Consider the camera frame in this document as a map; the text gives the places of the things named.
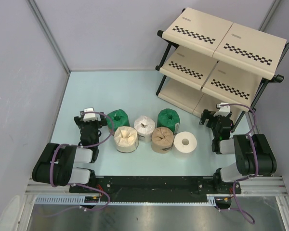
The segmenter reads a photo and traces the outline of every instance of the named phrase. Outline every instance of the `shelf leg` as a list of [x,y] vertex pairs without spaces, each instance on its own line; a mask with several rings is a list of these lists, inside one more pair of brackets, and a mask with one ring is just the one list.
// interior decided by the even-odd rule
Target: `shelf leg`
[[[266,86],[268,85],[268,83],[269,83],[269,80],[268,80],[268,79],[265,79],[264,82],[263,82],[263,84],[262,84],[262,86],[260,87],[260,90],[259,90],[258,93],[256,94],[255,99],[254,99],[253,102],[251,103],[251,106],[250,106],[251,109],[254,109],[256,103],[257,103],[258,100],[260,99],[260,97],[261,97],[264,89],[265,89]],[[235,123],[235,125],[234,125],[234,127],[233,127],[233,129],[232,129],[232,132],[234,132],[234,131],[236,130],[236,128],[237,128],[237,126],[239,125],[239,122],[240,122],[241,119],[243,118],[244,114],[245,114],[244,111],[240,114],[239,118],[237,119],[237,121],[236,121],[236,123]]]
[[157,95],[157,96],[158,96],[160,90],[161,90],[162,87],[163,87],[163,84],[164,84],[164,82],[165,82],[165,80],[166,80],[166,77],[167,77],[167,76],[163,76],[162,81],[161,81],[160,84],[159,84],[158,90],[157,90],[157,92],[156,92],[156,95]]
[[169,42],[168,45],[167,45],[167,48],[166,48],[166,50],[165,50],[165,52],[164,52],[164,55],[163,55],[163,57],[162,57],[162,60],[160,61],[159,65],[155,67],[155,69],[156,69],[157,71],[159,71],[159,69],[164,65],[164,63],[165,63],[165,61],[166,61],[166,58],[167,58],[167,55],[168,55],[168,53],[169,53],[169,51],[170,51],[171,46],[172,46],[172,43]]
[[287,53],[288,49],[289,49],[289,42],[286,43],[286,45],[285,45],[285,47],[283,49],[283,52],[281,53],[281,56],[280,56],[280,59],[279,59],[279,62],[278,62],[277,66],[279,66],[279,64],[283,60],[283,58],[284,58],[285,54]]

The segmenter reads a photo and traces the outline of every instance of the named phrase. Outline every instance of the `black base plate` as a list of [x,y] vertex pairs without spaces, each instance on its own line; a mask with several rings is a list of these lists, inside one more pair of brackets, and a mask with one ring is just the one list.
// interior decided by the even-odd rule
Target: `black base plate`
[[[216,188],[213,177],[97,177],[112,202],[194,203],[207,202],[207,194],[229,194],[229,187]],[[92,193],[82,187],[70,187],[71,193]]]

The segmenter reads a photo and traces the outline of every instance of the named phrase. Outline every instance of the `black metal frame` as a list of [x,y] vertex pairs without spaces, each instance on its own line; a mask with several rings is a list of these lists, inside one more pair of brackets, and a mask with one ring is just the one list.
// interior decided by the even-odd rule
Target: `black metal frame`
[[[163,35],[163,31],[162,31],[162,30],[159,30],[159,31],[158,31],[158,36],[162,38],[162,35]],[[165,40],[165,41],[168,42],[168,45],[167,45],[167,48],[166,48],[166,50],[165,50],[165,52],[164,52],[164,55],[163,55],[163,57],[162,57],[159,65],[155,67],[155,69],[156,69],[157,71],[159,71],[159,69],[164,65],[164,63],[165,63],[165,61],[166,61],[166,58],[167,58],[167,56],[168,56],[168,53],[169,53],[169,51],[170,51],[171,46],[174,46],[175,48],[178,48],[178,47],[179,47],[179,45],[176,44],[176,43],[170,42],[170,41],[168,41],[168,40]],[[277,65],[277,66],[279,66],[279,64],[281,63],[281,61],[282,61],[282,59],[284,58],[285,54],[287,53],[288,49],[289,49],[289,42],[286,43],[286,45],[285,45],[285,47],[284,47],[284,49],[283,49],[283,52],[282,52],[282,54],[281,54],[281,57],[280,57],[280,59],[279,59],[279,62],[278,62],[278,65]],[[161,80],[161,82],[160,82],[160,84],[159,84],[158,90],[157,90],[157,92],[156,92],[156,95],[157,95],[157,96],[158,96],[158,94],[160,93],[160,90],[162,89],[162,87],[163,87],[163,85],[164,85],[164,82],[165,82],[165,80],[166,80],[166,77],[167,77],[167,76],[164,75],[163,78],[162,78],[162,80]],[[261,95],[262,95],[264,89],[266,88],[266,86],[268,85],[268,83],[281,83],[283,80],[284,80],[284,77],[283,77],[282,75],[274,75],[271,80],[262,78],[262,80],[261,80],[261,82],[260,82],[260,85],[259,85],[259,87],[258,87],[257,93],[256,93],[256,95],[255,95],[255,98],[254,98],[253,102],[251,103],[251,106],[250,106],[250,107],[251,107],[254,111],[256,111],[255,105],[256,105],[256,103],[258,102],[259,98],[261,97]],[[234,132],[234,131],[236,130],[236,128],[237,128],[237,126],[239,125],[239,123],[240,123],[241,119],[243,118],[244,114],[245,114],[245,111],[243,111],[243,112],[240,114],[240,116],[238,117],[238,119],[236,120],[236,122],[235,122],[235,124],[234,124],[234,127],[233,127],[232,132]]]

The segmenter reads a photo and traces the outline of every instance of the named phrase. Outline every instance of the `cable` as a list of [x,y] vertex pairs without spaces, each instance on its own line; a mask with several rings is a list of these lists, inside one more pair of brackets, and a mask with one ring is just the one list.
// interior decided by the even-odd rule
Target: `cable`
[[[108,118],[110,120],[110,123],[111,123],[111,131],[109,133],[109,135],[106,137],[106,139],[104,139],[103,141],[99,142],[99,143],[96,143],[96,144],[92,144],[92,145],[88,145],[88,146],[77,146],[75,145],[76,147],[79,147],[79,148],[92,148],[92,147],[95,147],[95,146],[98,146],[102,143],[104,143],[106,140],[108,140],[111,136],[112,136],[112,133],[113,133],[113,130],[114,130],[114,122],[112,121],[112,119],[104,114],[104,113],[101,113],[101,112],[85,112],[85,114],[89,114],[89,113],[94,113],[94,114],[99,114],[99,115],[102,115],[102,116],[105,116],[106,118]],[[56,150],[54,151],[53,153],[53,158],[52,158],[52,162],[50,164],[50,173],[49,173],[49,180],[50,180],[50,184],[51,186],[53,187],[56,187],[56,185],[53,183],[53,167],[54,167],[54,162],[56,160],[56,157],[58,155],[58,152],[60,150],[60,148],[62,148],[63,146],[69,146],[69,144],[67,143],[63,143],[63,144],[60,144]]]
[[103,205],[102,207],[95,208],[95,209],[94,209],[94,208],[86,208],[86,207],[84,208],[84,207],[82,207],[82,206],[80,205],[80,206],[72,206],[72,207],[63,209],[63,210],[61,210],[61,211],[59,211],[59,212],[57,212],[57,213],[49,214],[49,215],[40,214],[38,211],[36,211],[36,213],[37,213],[38,215],[40,215],[41,217],[51,218],[51,217],[58,216],[58,215],[60,215],[60,214],[62,214],[62,213],[64,213],[64,212],[66,212],[66,211],[68,211],[68,210],[71,210],[71,209],[74,209],[74,208],[84,208],[84,211],[87,211],[87,210],[89,210],[89,211],[102,210],[103,208],[105,208],[106,206],[108,206],[108,204],[110,203],[110,196],[109,196],[106,192],[104,192],[104,191],[102,191],[102,190],[99,190],[99,189],[96,189],[96,188],[93,188],[93,187],[90,187],[90,186],[87,186],[87,185],[84,185],[84,184],[76,184],[76,185],[77,185],[77,186],[80,186],[80,187],[87,188],[87,189],[95,190],[95,191],[97,191],[97,192],[99,192],[99,193],[102,193],[103,195],[105,195],[105,196],[107,197],[107,199],[108,199],[107,203],[106,203],[105,205]]
[[245,108],[249,109],[250,112],[252,112],[252,114],[254,115],[255,122],[254,122],[254,125],[251,127],[250,131],[248,133],[245,133],[245,135],[250,134],[254,130],[254,128],[256,127],[256,123],[257,123],[257,118],[256,118],[256,114],[255,114],[254,110],[252,110],[250,107],[248,107],[244,104],[240,104],[240,103],[221,104],[221,107],[224,107],[224,106],[241,106],[241,107],[245,107]]
[[[109,135],[108,135],[103,141],[101,141],[101,142],[99,142],[99,143],[92,144],[92,145],[88,145],[88,146],[77,146],[77,145],[75,145],[76,147],[79,147],[79,148],[92,148],[92,147],[98,146],[98,145],[104,143],[106,140],[108,140],[108,139],[111,137],[112,133],[113,133],[114,123],[113,123],[112,119],[111,119],[108,115],[106,115],[106,114],[104,114],[104,113],[101,113],[101,112],[85,112],[85,114],[89,114],[89,113],[99,114],[99,115],[102,115],[102,116],[105,116],[106,118],[108,118],[109,121],[110,121],[110,123],[111,123],[111,131],[110,131]],[[64,146],[69,146],[69,144],[67,144],[67,143],[60,144],[60,145],[56,148],[56,150],[54,151],[54,153],[53,153],[52,162],[51,162],[51,165],[50,165],[50,173],[49,173],[50,184],[51,184],[51,186],[53,186],[53,187],[57,187],[57,186],[53,183],[53,167],[54,167],[54,163],[55,163],[55,160],[56,160],[56,157],[57,157],[57,155],[58,155],[58,152],[59,152],[60,148],[61,148],[61,147],[64,147]],[[99,189],[96,189],[96,188],[93,188],[93,187],[90,187],[90,186],[87,186],[87,185],[84,185],[84,184],[76,184],[76,185],[78,185],[78,186],[80,186],[80,187],[83,187],[83,188],[87,188],[87,189],[91,189],[91,190],[97,191],[97,192],[99,192],[99,193],[102,193],[102,194],[104,194],[104,195],[108,198],[108,201],[107,201],[107,203],[106,203],[104,206],[102,206],[102,207],[100,207],[100,208],[97,208],[97,209],[85,208],[84,211],[87,211],[87,210],[89,210],[89,211],[101,210],[101,209],[105,208],[106,206],[108,206],[108,204],[110,203],[110,196],[109,196],[106,192],[104,192],[104,191],[102,191],[102,190],[99,190]],[[46,215],[46,216],[42,215],[42,216],[44,216],[44,217],[46,217],[46,218],[54,217],[54,216],[60,215],[61,213],[64,213],[64,212],[66,212],[66,211],[68,211],[68,210],[70,210],[70,209],[74,209],[74,208],[79,208],[79,207],[78,207],[78,206],[73,206],[73,207],[66,208],[66,209],[64,209],[64,210],[62,210],[62,211],[60,211],[60,212],[58,212],[58,213],[55,213],[55,214]]]
[[230,209],[226,209],[226,210],[235,210],[235,211],[240,211],[242,216],[244,217],[244,219],[254,225],[256,223],[255,219],[252,217],[251,214],[249,214],[248,212],[246,212],[245,210],[243,210],[240,206],[240,204],[238,203],[238,200],[237,200],[237,197],[236,197],[236,192],[235,192],[235,189],[236,189],[236,183],[237,182],[240,182],[240,181],[244,181],[244,180],[247,180],[249,178],[254,178],[256,176],[258,176],[258,173],[259,173],[259,165],[258,165],[258,158],[257,158],[257,153],[256,153],[256,148],[255,148],[255,144],[252,140],[252,137],[250,136],[250,133],[254,130],[254,128],[256,127],[256,123],[257,123],[257,118],[256,118],[256,114],[254,112],[254,110],[252,110],[250,107],[246,106],[246,105],[243,105],[243,104],[240,104],[240,103],[229,103],[229,104],[221,104],[221,106],[242,106],[242,107],[246,107],[248,108],[252,114],[254,115],[254,124],[253,126],[251,127],[250,131],[248,133],[245,133],[245,135],[248,137],[248,139],[250,140],[250,146],[252,148],[252,152],[253,152],[253,155],[254,155],[254,159],[255,159],[255,174],[252,175],[252,176],[247,176],[247,177],[244,177],[244,178],[241,178],[241,179],[238,179],[238,180],[235,180],[235,182],[233,183],[232,185],[232,191],[233,191],[233,198],[235,199],[236,201],[236,205],[237,205],[237,208],[230,208]]

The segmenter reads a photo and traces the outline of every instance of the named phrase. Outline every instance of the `metal floor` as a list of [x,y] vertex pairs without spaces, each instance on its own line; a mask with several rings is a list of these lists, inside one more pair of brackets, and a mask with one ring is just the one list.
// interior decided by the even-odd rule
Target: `metal floor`
[[[28,231],[284,231],[275,197],[239,198],[256,220],[246,222],[236,211],[218,212],[208,206],[109,206],[102,211],[73,209],[56,217],[32,213]],[[52,214],[65,205],[35,205]]]

